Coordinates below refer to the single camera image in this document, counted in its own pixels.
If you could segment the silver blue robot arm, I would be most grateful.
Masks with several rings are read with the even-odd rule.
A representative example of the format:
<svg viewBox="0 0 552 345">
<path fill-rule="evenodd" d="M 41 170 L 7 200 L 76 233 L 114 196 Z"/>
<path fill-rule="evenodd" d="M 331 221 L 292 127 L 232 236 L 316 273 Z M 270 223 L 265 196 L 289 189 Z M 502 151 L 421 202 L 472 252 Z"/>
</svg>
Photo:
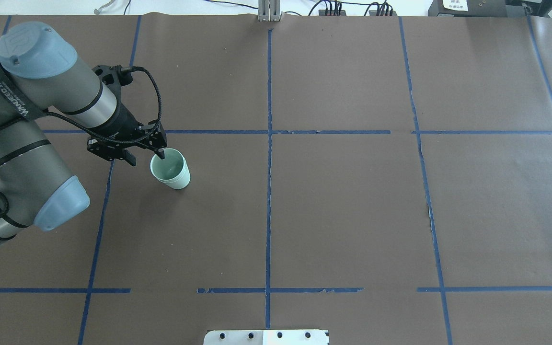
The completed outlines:
<svg viewBox="0 0 552 345">
<path fill-rule="evenodd" d="M 36 226 L 53 230 L 90 205 L 90 197 L 37 124 L 59 118 L 88 134 L 87 151 L 135 166 L 129 147 L 164 159 L 166 133 L 157 118 L 137 121 L 121 88 L 140 66 L 90 68 L 75 48 L 42 22 L 18 24 L 0 37 L 0 245 Z"/>
</svg>

